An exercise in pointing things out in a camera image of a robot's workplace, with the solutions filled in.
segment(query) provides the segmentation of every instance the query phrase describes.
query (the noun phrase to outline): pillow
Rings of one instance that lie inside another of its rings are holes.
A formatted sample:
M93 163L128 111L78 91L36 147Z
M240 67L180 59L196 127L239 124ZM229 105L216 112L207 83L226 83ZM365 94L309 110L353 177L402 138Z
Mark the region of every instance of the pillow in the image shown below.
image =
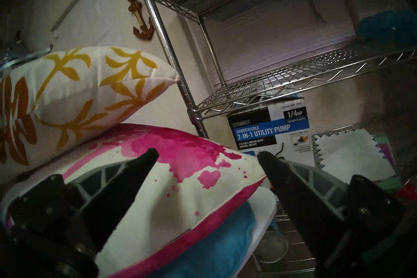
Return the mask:
M241 267L256 224L249 202L221 226L148 278L230 278Z
M100 277L145 277L166 265L217 229L265 178L255 157L183 131L124 123L16 184L2 200L2 220L14 198L53 173L68 183L148 148L158 161L97 254Z
M179 80L146 52L55 52L0 81L0 183L124 121Z

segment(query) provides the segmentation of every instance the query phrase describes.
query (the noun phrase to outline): white pillow with yellow leaf pattern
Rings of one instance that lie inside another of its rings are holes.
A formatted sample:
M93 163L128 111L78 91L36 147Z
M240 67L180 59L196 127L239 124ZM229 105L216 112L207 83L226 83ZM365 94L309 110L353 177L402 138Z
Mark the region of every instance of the white pillow with yellow leaf pattern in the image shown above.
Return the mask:
M55 52L0 81L0 183L124 121L179 80L146 52L86 47Z

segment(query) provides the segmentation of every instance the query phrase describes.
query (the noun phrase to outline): orange leaf print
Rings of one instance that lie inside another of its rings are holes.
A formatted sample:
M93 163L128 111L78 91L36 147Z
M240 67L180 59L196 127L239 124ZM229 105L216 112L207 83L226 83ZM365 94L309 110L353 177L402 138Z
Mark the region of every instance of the orange leaf print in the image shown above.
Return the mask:
M1 115L5 127L0 131L0 162L5 164L7 161L6 143L8 144L9 154L12 159L22 165L28 166L29 161L26 155L26 148L21 140L20 134L26 141L35 145L37 135L32 118L27 113L29 92L26 80L22 77L17 81L12 96L12 81L10 76L6 76L0 82Z

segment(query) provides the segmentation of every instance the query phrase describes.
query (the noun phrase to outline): yellow leaf print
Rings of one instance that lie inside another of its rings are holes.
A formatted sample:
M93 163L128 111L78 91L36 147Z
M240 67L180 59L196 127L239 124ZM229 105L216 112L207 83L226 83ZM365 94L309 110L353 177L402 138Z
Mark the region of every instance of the yellow leaf print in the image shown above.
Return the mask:
M57 148L59 149L59 148L62 148L64 145L67 144L68 139L69 139L68 131L72 131L75 134L75 139L76 140L81 140L83 138L82 131L84 131L84 130L102 130L102 129L104 129L104 126L91 125L91 124L94 121L100 120L103 117L107 116L107 113L95 114L91 118L89 118L88 120L83 122L83 120L86 118L88 112L90 111L92 105L93 105L93 100L87 101L84 104L84 106L81 109L78 116L74 120L72 120L68 123L65 123L65 124L50 123L50 122L47 122L47 121L44 121L44 120L40 120L37 116L36 116L36 120L38 122L42 123L43 125L61 130L61 137L59 138L58 144L57 144Z
M130 99L123 100L120 102L117 102L113 105L110 105L106 107L107 111L114 111L118 110L126 105L130 105L120 116L119 119L123 119L127 117L131 112L140 109L142 106L144 106L146 103L149 103L151 100L153 100L155 97L158 96L158 94L161 93L161 91L165 87L165 82L162 82L161 84L156 85L153 89L151 89L146 96L146 99L142 100L142 92L145 86L145 79L142 78L138 81L138 83L135 86L135 92L136 96L132 94L129 89L122 83L114 84L111 88L119 94L122 94L123 96L128 96Z
M44 59L53 60L54 63L55 63L55 67L50 72L48 77L44 80L42 86L39 88L39 91L37 92L37 95L36 95L36 98L35 98L35 103L33 104L33 107L32 107L32 111L35 109L36 103L39 100L40 96L42 95L43 91L45 90L46 85L48 85L48 83L51 81L52 77L57 72L62 72L65 76L67 76L68 78L70 78L72 80L80 80L80 77L78 76L78 73L74 68L64 67L64 65L67 62L69 62L71 60L75 60L75 59L81 59L82 61L84 61L86 63L87 67L90 68L91 58L90 58L89 55L87 55L87 54L78 54L78 55L76 55L76 53L78 53L80 51L80 49L81 48L76 48L70 53L68 53L68 51L66 51L64 57L62 57L62 58L60 58L57 54L51 54L51 55L48 55L48 56L44 57Z
M120 72L103 79L100 83L100 86L111 85L111 84L115 84L117 82L120 82L123 79L123 77L125 77L130 70L132 72L132 79L146 78L147 76L142 75L141 73L138 72L137 64L138 64L139 59L141 59L142 62L148 67L151 67L151 68L154 68L154 69L158 68L158 65L155 64L152 60L142 56L142 52L140 52L140 51L137 51L133 54L128 54L120 48L112 47L112 50L118 56L125 57L125 58L130 58L130 59L126 62L117 62L117 61L114 61L113 59L111 59L109 56L106 56L106 64L109 65L109 67L111 67L111 68L120 68L120 67L123 67L123 66L125 66L125 67Z

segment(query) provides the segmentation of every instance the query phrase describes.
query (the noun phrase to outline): screw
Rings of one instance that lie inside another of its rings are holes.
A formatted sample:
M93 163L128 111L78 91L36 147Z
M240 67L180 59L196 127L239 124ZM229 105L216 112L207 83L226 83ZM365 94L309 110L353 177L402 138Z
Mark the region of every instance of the screw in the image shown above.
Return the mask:
M361 213L362 215L371 215L371 211L366 207L359 208L359 213Z
M74 246L74 248L75 248L76 250L78 250L79 252L82 252L82 253L86 253L86 251L87 251L86 246L85 246L85 245L83 245L82 243L78 243L78 244L76 244L76 245Z

